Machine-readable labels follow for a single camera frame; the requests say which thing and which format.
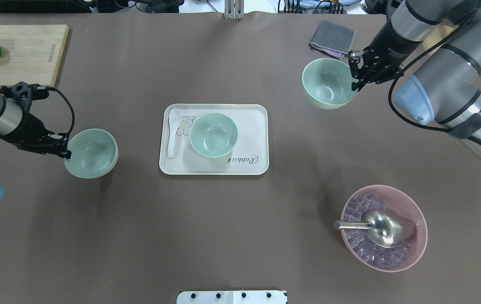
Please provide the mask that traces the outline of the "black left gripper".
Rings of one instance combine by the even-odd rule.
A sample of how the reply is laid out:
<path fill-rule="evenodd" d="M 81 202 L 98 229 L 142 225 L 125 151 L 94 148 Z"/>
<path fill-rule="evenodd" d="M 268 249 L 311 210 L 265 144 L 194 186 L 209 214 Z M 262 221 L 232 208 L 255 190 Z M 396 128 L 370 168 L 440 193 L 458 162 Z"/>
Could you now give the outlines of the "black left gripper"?
<path fill-rule="evenodd" d="M 42 155 L 61 155 L 70 160 L 72 152 L 67 149 L 67 135 L 53 133 L 32 114 L 24 114 L 19 126 L 10 133 L 10 140 L 18 149 Z"/>

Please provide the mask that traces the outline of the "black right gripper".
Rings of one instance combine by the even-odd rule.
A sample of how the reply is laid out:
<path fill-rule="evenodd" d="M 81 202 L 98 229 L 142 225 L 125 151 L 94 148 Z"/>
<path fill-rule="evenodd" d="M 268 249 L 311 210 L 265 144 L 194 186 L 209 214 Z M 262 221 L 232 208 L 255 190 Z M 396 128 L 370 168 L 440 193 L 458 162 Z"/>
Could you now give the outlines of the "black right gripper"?
<path fill-rule="evenodd" d="M 350 51 L 348 63 L 353 82 L 351 90 L 360 92 L 368 83 L 384 83 L 400 76 L 400 65 L 418 48 L 420 41 L 401 37 L 391 22 L 378 32 L 369 46 L 362 51 Z"/>

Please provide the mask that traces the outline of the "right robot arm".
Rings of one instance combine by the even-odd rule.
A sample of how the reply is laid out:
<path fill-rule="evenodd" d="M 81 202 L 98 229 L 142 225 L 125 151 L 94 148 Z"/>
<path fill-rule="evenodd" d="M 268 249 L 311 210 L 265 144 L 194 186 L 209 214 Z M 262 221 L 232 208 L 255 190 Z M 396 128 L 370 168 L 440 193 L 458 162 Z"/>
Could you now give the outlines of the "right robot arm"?
<path fill-rule="evenodd" d="M 432 46 L 433 54 L 401 85 L 389 92 L 389 105 L 402 120 L 419 128 L 448 133 L 481 158 L 481 0 L 403 0 L 362 51 L 348 61 L 352 90 L 366 84 L 397 82 L 402 63 L 443 21 L 457 28 Z"/>

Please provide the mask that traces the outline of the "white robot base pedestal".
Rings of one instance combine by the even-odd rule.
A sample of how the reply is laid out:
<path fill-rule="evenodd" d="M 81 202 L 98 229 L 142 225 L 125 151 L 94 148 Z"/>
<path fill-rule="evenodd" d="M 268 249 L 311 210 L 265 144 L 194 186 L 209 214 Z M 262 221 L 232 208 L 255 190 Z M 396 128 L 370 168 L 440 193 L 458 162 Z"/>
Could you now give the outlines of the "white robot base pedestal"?
<path fill-rule="evenodd" d="M 177 304 L 287 304 L 282 290 L 205 290 L 180 292 Z"/>

